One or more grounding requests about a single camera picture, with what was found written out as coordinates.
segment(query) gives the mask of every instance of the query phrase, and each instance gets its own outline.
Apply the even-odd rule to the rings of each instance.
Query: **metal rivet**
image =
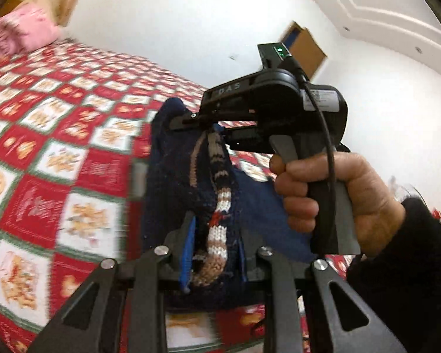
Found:
[[[328,267],[328,263],[323,259],[314,261],[314,268],[319,271],[325,271]]]
[[[103,269],[111,269],[116,265],[116,261],[113,259],[104,259],[100,265]]]
[[[164,254],[167,254],[169,251],[167,246],[158,246],[155,247],[154,252],[155,254],[159,255],[159,256],[163,256]]]
[[[259,254],[265,257],[273,256],[273,249],[271,247],[265,247],[265,246],[260,247]]]

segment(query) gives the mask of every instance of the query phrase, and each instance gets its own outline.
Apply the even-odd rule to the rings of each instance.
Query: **label sticker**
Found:
[[[312,102],[309,100],[305,90],[302,91],[302,100],[304,101],[304,110],[315,111]],[[338,93],[334,90],[311,90],[318,107],[321,111],[331,111],[338,113],[340,111],[340,101]]]

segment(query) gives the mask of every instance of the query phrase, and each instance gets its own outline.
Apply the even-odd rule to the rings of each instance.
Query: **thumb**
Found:
[[[335,176],[337,180],[349,182],[363,175],[370,166],[359,154],[335,152]],[[300,182],[317,182],[328,177],[326,154],[317,154],[308,159],[299,159],[286,165],[286,172]]]

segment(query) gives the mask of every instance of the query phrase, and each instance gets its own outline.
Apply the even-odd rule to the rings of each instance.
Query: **dark blue knitted fabric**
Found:
[[[181,226],[187,210],[192,210],[197,219],[195,250],[200,243],[206,243],[207,223],[217,203],[207,142],[203,142],[197,158],[197,187],[193,188],[189,185],[191,154],[202,132],[168,129],[174,116],[187,111],[180,99],[170,98],[152,121],[152,149],[141,230],[143,252],[163,244],[167,234]],[[287,226],[282,198],[275,193],[273,182],[257,182],[237,168],[230,168],[233,226],[228,229],[228,262],[224,273],[209,287],[192,289],[188,295],[176,294],[171,298],[173,305],[216,309],[248,303],[242,298],[240,227],[260,233],[266,244],[291,259],[309,262],[314,257],[309,248],[310,236]]]

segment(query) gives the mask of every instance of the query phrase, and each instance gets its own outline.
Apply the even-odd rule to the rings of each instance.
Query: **red patterned bedspread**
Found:
[[[130,208],[140,205],[127,199],[132,158],[147,155],[149,123],[168,97],[195,111],[202,93],[146,58],[70,42],[0,60],[0,335],[13,352],[102,258],[126,258],[127,230],[139,226]],[[267,179],[268,157],[230,153]],[[168,345],[225,350],[245,343],[261,315],[168,315]]]

